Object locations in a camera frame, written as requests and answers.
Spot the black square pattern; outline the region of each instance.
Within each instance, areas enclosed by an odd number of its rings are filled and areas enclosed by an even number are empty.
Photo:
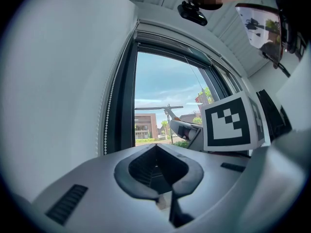
[[[230,110],[231,115],[225,117],[224,111]],[[225,118],[225,125],[224,127],[230,127],[231,129],[241,129],[242,135],[238,137],[233,138],[223,138],[223,139],[214,139],[214,128],[219,128],[219,125],[215,127],[213,125],[213,119],[212,114],[215,116],[215,113],[217,113],[218,119],[224,117]],[[232,117],[234,117],[235,114],[239,115],[240,120],[234,121]],[[247,121],[247,115],[244,108],[244,104],[242,101],[242,98],[237,98],[235,100],[232,100],[230,102],[218,105],[216,107],[206,109],[205,110],[206,115],[206,123],[207,123],[207,144],[208,146],[235,146],[235,145],[245,145],[250,144],[250,132],[249,132],[249,125]]]
[[[260,140],[264,139],[263,124],[262,124],[261,116],[260,116],[257,104],[254,101],[252,101],[251,99],[249,99],[249,101],[251,102],[251,107],[252,107],[252,110],[254,112],[255,125],[257,127],[258,141],[260,141]]]

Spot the vent slot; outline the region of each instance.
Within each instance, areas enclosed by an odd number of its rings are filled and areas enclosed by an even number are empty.
[[[87,189],[87,187],[82,185],[73,185],[46,215],[60,225],[64,225],[85,195]]]

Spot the green bush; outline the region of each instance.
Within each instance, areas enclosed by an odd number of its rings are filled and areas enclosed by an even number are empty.
[[[137,142],[137,143],[140,143],[140,142],[154,142],[154,141],[157,141],[157,139],[154,139],[154,138],[149,138],[149,139],[136,139],[136,142]]]
[[[188,142],[187,141],[174,142],[172,145],[186,149],[188,147]]]

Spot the corrugated ceiling panel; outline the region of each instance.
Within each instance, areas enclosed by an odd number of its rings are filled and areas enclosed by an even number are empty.
[[[152,3],[177,12],[177,7],[183,0],[132,1]],[[206,29],[212,31],[214,35],[219,37],[219,39],[229,47],[243,65],[248,75],[251,75],[261,68],[267,60],[259,56],[259,51],[249,44],[247,34],[244,31],[244,26],[235,9],[235,5],[238,2],[263,4],[276,8],[275,0],[241,0],[226,3],[217,11],[202,10],[201,12],[208,20],[208,24],[205,26]]]

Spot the ceiling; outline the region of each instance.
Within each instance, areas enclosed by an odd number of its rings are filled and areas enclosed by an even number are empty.
[[[131,0],[144,3],[151,3],[177,12],[178,5],[183,0]],[[236,56],[247,76],[250,77],[268,61],[259,55],[259,51],[248,42],[243,24],[236,12],[235,5],[238,2],[247,2],[276,7],[275,0],[241,0],[224,4],[219,10],[201,10],[208,20],[206,30],[217,36]]]

